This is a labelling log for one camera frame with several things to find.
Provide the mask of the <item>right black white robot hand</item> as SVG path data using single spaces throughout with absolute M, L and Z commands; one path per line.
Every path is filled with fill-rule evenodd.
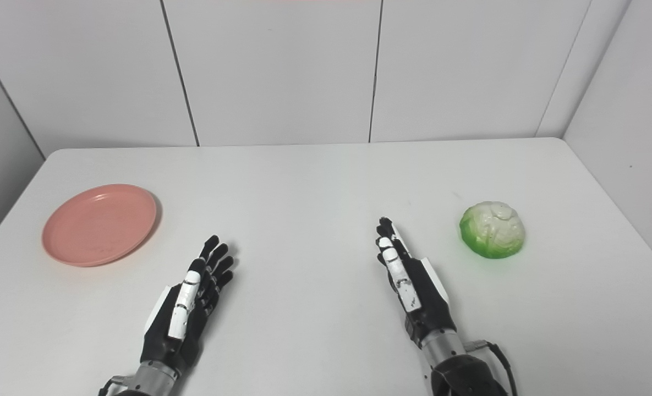
M 377 259 L 386 267 L 389 284 L 404 309 L 404 327 L 411 341 L 423 348 L 431 335 L 456 332 L 447 293 L 431 264 L 412 256 L 391 219 L 381 217 L 376 231 Z

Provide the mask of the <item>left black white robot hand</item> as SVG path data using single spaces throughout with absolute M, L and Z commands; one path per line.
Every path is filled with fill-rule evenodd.
M 157 361 L 178 374 L 195 366 L 207 322 L 233 280 L 234 258 L 228 250 L 218 236 L 210 236 L 182 282 L 160 296 L 143 337 L 140 362 Z

